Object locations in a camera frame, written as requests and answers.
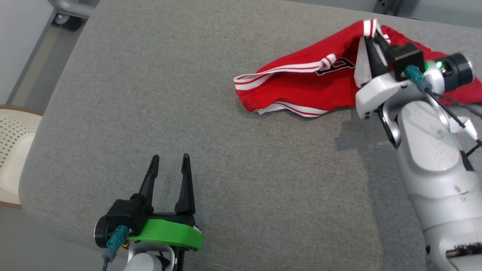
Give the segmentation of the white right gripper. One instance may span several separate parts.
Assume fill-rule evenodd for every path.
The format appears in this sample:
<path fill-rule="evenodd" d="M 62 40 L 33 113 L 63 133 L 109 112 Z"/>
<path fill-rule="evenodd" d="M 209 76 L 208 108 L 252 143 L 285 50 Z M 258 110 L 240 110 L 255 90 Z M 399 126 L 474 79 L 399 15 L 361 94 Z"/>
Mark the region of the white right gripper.
<path fill-rule="evenodd" d="M 381 32 L 376 32 L 374 38 L 364 39 L 372 80 L 355 96 L 356 110 L 361 119 L 370 111 L 377 110 L 387 114 L 414 101 L 429 103 L 434 108 L 439 106 L 426 91 L 418 90 L 417 85 L 410 79 L 398 81 L 394 72 L 388 72 L 385 57 L 390 57 L 391 48 Z M 425 69 L 424 77 L 432 85 L 435 97 L 442 94 L 461 94 L 463 90 L 474 86 L 472 63 L 462 53 L 427 60 Z"/>

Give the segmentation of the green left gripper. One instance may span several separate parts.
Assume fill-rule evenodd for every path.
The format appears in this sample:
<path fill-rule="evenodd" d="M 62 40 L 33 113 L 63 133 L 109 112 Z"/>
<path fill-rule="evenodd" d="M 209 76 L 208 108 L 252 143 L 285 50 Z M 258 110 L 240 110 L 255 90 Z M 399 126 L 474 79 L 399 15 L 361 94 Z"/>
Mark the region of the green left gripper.
<path fill-rule="evenodd" d="M 155 179 L 159 172 L 158 155 L 154 155 L 138 192 L 142 210 L 145 214 L 153 214 L 152 196 Z M 188 250 L 203 248 L 203 234 L 196 224 L 194 214 L 195 197 L 191 170 L 191 158 L 187 153 L 183 155 L 181 173 L 183 175 L 179 199 L 175 205 L 175 213 L 158 213 L 151 215 L 146 222 L 137 229 L 135 226 L 124 224 L 127 228 L 127 240 L 132 242 L 151 242 Z"/>

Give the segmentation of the red and white sports jersey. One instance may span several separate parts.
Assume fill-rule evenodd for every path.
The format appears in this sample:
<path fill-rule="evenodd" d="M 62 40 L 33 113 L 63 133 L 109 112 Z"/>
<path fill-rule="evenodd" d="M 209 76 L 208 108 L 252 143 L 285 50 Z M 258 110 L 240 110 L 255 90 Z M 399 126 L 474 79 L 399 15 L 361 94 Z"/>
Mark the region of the red and white sports jersey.
<path fill-rule="evenodd" d="M 375 19 L 357 21 L 254 74 L 234 77 L 236 94 L 246 110 L 258 114 L 286 109 L 314 118 L 356 107 L 356 93 L 372 79 L 364 37 L 373 38 L 376 32 L 390 45 L 410 42 Z"/>

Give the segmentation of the cream perforated laundry basket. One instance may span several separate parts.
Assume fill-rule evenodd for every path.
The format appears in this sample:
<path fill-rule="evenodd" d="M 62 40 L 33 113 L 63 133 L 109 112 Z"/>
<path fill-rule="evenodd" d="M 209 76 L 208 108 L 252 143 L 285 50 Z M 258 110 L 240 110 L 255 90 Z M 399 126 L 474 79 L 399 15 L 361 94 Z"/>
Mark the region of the cream perforated laundry basket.
<path fill-rule="evenodd" d="M 0 105 L 0 206 L 22 209 L 19 182 L 43 113 Z"/>

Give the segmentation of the black caster wheel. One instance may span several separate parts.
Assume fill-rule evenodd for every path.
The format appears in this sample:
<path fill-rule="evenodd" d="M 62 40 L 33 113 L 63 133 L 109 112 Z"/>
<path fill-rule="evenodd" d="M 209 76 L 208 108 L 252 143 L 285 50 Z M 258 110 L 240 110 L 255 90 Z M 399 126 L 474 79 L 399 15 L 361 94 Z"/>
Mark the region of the black caster wheel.
<path fill-rule="evenodd" d="M 54 26 L 63 26 L 69 31 L 75 32 L 82 26 L 82 19 L 62 13 L 57 13 L 51 22 Z"/>

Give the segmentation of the dark metal post bracket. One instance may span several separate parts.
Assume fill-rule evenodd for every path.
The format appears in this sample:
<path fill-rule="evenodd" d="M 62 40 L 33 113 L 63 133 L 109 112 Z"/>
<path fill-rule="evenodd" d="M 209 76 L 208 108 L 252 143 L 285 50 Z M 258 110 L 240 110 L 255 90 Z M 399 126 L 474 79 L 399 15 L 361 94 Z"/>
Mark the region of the dark metal post bracket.
<path fill-rule="evenodd" d="M 376 0 L 372 10 L 375 14 L 391 14 L 392 0 Z"/>

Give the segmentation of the grey metal frame tube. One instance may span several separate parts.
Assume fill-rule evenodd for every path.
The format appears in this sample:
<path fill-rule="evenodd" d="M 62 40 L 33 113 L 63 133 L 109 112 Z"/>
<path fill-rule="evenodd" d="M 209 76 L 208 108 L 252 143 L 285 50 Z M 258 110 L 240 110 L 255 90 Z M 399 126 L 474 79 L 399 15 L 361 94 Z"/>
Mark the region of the grey metal frame tube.
<path fill-rule="evenodd" d="M 47 0 L 56 13 L 65 14 L 70 17 L 88 19 L 95 10 L 92 5 L 86 5 L 77 0 Z"/>

